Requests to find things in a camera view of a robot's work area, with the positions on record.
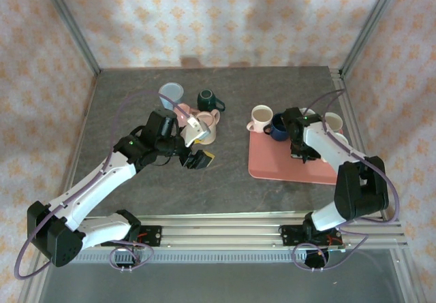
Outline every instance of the dark green mug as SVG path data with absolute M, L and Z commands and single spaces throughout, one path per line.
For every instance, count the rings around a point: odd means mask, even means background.
M 209 111 L 214 109 L 223 112 L 225 110 L 225 104 L 220 99 L 218 99 L 212 90 L 202 90 L 198 93 L 197 97 L 197 107 L 199 111 Z

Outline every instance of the patterned backdrop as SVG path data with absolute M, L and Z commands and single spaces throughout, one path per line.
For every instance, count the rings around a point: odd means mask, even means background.
M 66 0 L 108 67 L 339 68 L 376 0 Z
M 50 0 L 0 0 L 0 301 L 16 302 L 12 270 L 26 211 L 61 190 L 92 73 Z M 27 273 L 32 251 L 25 255 Z
M 395 0 L 347 87 L 370 153 L 401 196 L 400 219 L 436 302 L 436 0 Z

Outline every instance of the gray table surface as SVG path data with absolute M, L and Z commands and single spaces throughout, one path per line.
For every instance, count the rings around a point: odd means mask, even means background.
M 108 153 L 110 128 L 122 100 L 136 91 L 157 92 L 167 82 L 185 90 L 184 102 L 196 106 L 198 92 L 212 89 L 226 104 L 217 126 L 217 139 L 208 146 L 196 144 L 216 157 L 204 170 L 182 168 L 173 158 L 163 167 L 147 166 L 115 189 L 91 213 L 104 216 L 125 208 L 135 215 L 198 214 L 257 211 L 303 211 L 321 208 L 332 201 L 329 185 L 260 180 L 248 173 L 249 132 L 246 124 L 258 104 L 274 112 L 306 107 L 321 94 L 334 89 L 327 67 L 254 67 L 223 69 L 126 69 L 104 71 L 85 125 L 74 184 L 85 177 Z M 328 102 L 314 107 L 323 112 Z M 123 111 L 115 140 L 160 107 L 157 95 L 133 100 Z M 342 116 L 339 102 L 330 111 Z

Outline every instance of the pink mug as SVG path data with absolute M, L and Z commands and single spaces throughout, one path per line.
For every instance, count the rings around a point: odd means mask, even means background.
M 199 113 L 200 111 L 197 109 L 193 109 L 191 107 L 189 107 L 187 104 L 185 103 L 179 103 L 178 106 L 187 114 L 192 114 L 193 116 L 195 116 L 197 113 Z M 179 110 L 177 109 L 177 107 L 174 107 L 174 112 L 177 115 L 177 121 L 178 121 L 178 125 L 179 127 L 184 127 L 187 125 L 187 118 L 186 116 Z

